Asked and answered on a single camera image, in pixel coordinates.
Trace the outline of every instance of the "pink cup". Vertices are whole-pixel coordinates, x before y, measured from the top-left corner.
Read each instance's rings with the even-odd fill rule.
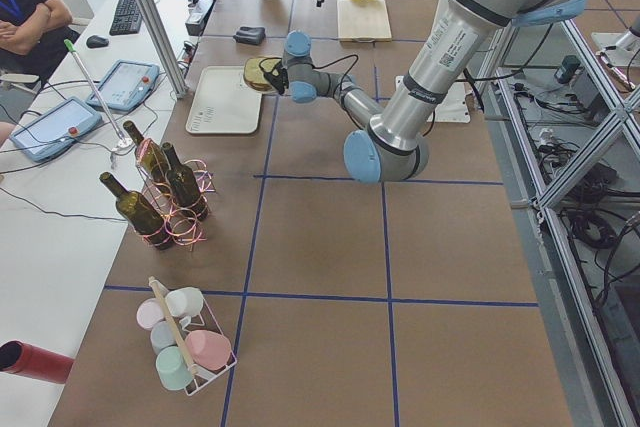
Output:
[[[138,307],[136,320],[140,327],[145,330],[151,330],[154,325],[164,320],[164,312],[162,312],[162,307],[160,307],[155,298],[147,299]]]
[[[210,330],[194,330],[184,339],[193,360],[212,371],[227,365],[231,357],[231,342],[224,335]]]

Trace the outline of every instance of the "crossed arms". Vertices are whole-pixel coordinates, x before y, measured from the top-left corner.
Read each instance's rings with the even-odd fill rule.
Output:
[[[63,0],[47,0],[20,26],[0,21],[0,49],[27,55],[45,32],[71,23],[71,11]]]

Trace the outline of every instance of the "green glass bottle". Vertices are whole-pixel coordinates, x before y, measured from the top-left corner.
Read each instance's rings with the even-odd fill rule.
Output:
[[[148,243],[160,250],[174,244],[165,228],[164,218],[140,192],[125,189],[109,172],[100,175],[100,182],[115,195],[116,210]]]
[[[165,142],[162,144],[162,151],[169,161],[166,177],[176,203],[180,207],[191,209],[198,220],[206,219],[209,215],[207,200],[200,192],[193,170],[180,162],[173,144]]]
[[[158,144],[151,139],[145,139],[136,125],[130,120],[126,120],[122,127],[136,144],[136,158],[142,170],[151,177],[160,193],[170,196],[171,189],[167,185],[165,177],[167,170],[169,170],[169,163]]]

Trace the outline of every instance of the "white cup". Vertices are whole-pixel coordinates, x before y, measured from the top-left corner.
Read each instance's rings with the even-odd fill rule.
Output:
[[[173,317],[195,317],[204,306],[204,296],[200,289],[195,287],[172,290],[164,300]]]

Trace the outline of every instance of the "computer mouse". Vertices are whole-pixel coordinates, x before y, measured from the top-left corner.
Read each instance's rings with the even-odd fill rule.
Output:
[[[87,47],[90,49],[106,47],[107,45],[109,45],[109,39],[102,37],[101,35],[92,35],[87,39]]]

